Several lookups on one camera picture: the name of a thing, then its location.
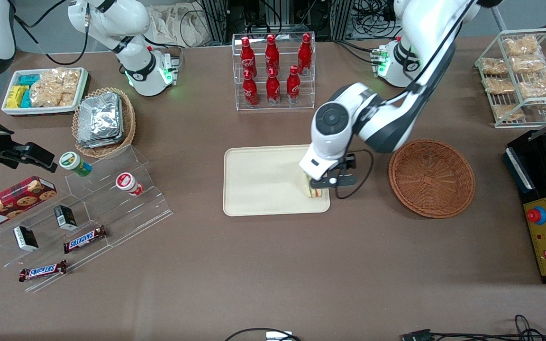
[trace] coca-cola logo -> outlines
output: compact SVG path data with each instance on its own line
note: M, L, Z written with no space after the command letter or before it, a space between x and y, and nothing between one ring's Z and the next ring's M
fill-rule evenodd
M241 65L243 65L243 67L250 67L254 65L254 58L251 58L249 60L242 60Z

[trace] aluminum foil package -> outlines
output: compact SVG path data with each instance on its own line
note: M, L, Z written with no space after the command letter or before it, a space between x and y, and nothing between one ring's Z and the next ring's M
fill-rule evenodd
M123 141L121 98L108 91L88 97L80 105L77 143L85 148L102 147Z

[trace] red cookie box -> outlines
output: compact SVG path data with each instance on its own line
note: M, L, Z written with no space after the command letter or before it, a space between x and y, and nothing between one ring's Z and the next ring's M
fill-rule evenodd
M33 176L0 192L0 224L56 196L56 187Z

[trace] black small box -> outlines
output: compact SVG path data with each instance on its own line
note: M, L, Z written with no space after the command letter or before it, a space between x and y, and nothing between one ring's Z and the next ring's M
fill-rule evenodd
M14 227L14 236L18 243L18 247L25 251L35 251L39 248L37 246L37 239L32 230L23 226Z
M63 205L54 207L54 215L58 221L58 227L65 230L74 230L77 228L77 222L73 216L73 211Z

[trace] green snack can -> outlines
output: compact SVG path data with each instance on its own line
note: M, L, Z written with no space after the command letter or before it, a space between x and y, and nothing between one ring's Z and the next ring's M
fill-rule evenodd
M74 152L64 153L60 157L59 163L63 168L77 173L80 177L85 177L91 172L91 164L82 160L82 158Z

